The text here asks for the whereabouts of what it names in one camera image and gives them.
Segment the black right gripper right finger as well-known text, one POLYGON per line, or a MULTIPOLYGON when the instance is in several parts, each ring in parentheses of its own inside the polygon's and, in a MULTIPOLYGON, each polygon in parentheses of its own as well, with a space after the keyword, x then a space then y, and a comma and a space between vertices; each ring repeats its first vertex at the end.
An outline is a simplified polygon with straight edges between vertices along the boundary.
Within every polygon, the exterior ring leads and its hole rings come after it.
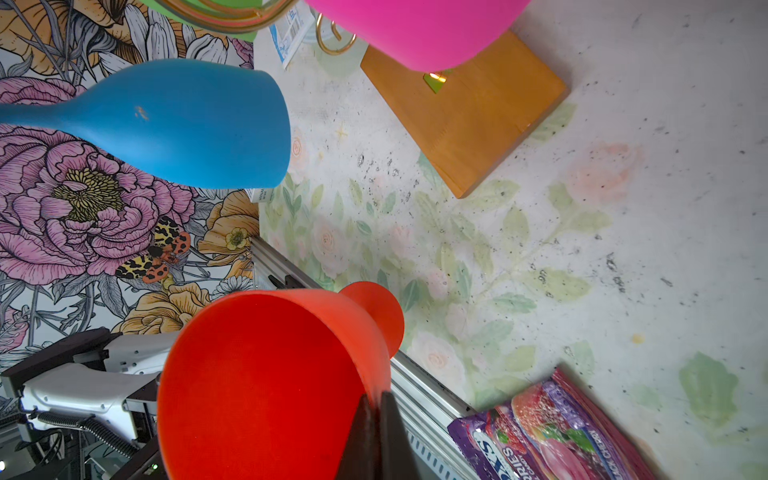
POLYGON ((384 392, 379 409, 379 478, 419 480, 419 471, 395 396, 384 392))

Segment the blue front wine glass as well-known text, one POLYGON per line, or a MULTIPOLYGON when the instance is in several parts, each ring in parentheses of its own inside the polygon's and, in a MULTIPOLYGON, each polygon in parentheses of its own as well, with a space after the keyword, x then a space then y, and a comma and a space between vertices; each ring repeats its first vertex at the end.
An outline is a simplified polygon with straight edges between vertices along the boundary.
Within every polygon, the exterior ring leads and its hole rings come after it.
POLYGON ((1 120, 69 133, 197 188, 275 188, 291 157, 288 109, 273 77, 205 61, 133 65, 70 100, 4 104, 1 120))

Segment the red wine glass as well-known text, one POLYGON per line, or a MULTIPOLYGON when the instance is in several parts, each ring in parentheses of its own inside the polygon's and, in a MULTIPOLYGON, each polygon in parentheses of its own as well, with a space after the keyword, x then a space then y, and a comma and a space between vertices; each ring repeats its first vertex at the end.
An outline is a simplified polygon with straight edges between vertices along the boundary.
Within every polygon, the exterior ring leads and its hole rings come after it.
POLYGON ((160 377, 158 436, 173 479, 331 479, 363 394, 391 387, 404 337, 395 296, 250 290, 205 307, 160 377))

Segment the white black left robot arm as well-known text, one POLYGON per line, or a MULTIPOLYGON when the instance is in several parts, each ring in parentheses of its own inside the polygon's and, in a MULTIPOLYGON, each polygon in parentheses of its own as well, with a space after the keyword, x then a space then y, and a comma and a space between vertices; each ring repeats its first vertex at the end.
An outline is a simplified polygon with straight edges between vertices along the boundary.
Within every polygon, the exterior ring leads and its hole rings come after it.
POLYGON ((167 479, 158 439, 160 377, 175 332, 72 334, 5 369, 23 465, 8 479, 167 479))

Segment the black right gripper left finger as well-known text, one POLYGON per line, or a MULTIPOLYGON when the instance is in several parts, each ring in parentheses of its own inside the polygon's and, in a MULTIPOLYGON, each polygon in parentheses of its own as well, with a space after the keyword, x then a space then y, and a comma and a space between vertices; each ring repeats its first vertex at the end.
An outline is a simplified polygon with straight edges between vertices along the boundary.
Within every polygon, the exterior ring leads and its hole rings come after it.
POLYGON ((336 480, 375 480, 380 463, 378 411, 366 394, 358 403, 336 480))

